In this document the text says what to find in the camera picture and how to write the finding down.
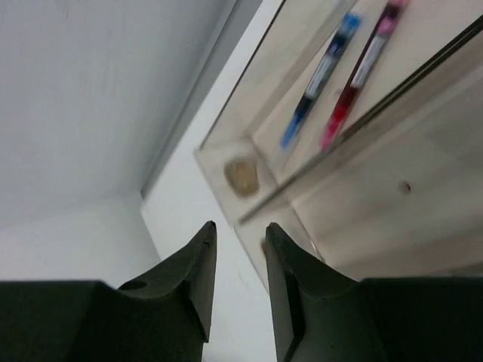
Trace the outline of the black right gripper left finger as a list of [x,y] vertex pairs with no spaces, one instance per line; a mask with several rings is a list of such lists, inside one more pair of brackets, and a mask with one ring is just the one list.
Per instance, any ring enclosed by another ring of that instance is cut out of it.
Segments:
[[209,340],[217,227],[140,276],[101,281],[4,281],[3,361],[200,361]]

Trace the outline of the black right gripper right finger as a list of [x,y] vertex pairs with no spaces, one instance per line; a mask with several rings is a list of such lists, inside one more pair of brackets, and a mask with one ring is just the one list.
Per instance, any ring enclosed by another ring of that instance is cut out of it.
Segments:
[[481,278],[354,281],[266,228],[280,361],[480,361]]

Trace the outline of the blue ink refill pen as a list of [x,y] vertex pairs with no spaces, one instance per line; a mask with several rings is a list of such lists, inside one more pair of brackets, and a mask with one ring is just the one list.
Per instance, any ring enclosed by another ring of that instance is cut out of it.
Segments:
[[295,141],[295,137],[303,126],[303,122],[310,113],[325,85],[328,83],[328,79],[331,77],[340,58],[343,56],[347,45],[358,30],[360,23],[361,18],[359,15],[355,13],[347,13],[344,15],[337,31],[328,45],[328,48],[324,52],[323,57],[312,74],[312,77],[294,110],[291,121],[278,143],[278,147],[281,151],[287,150]]

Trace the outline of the red ink refill pen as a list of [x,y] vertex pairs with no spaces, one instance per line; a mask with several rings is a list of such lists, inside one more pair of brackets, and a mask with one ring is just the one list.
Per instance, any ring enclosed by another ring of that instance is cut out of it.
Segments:
[[355,68],[349,76],[348,81],[336,102],[333,112],[325,125],[319,140],[320,149],[325,149],[332,143],[339,129],[348,117],[348,114],[354,106],[358,95],[361,93],[361,89],[364,87],[374,64],[379,59],[401,14],[407,7],[407,3],[408,1],[388,1],[386,3],[386,6],[355,64]]

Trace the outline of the clear tiered organizer tray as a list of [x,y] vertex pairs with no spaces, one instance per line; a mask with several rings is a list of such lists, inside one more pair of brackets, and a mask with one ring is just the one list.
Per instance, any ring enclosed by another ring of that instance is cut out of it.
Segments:
[[[261,281],[265,230],[355,279],[482,271],[482,3],[411,1],[330,146],[319,140],[382,1],[283,1],[196,157]],[[278,143],[347,13],[295,141]]]

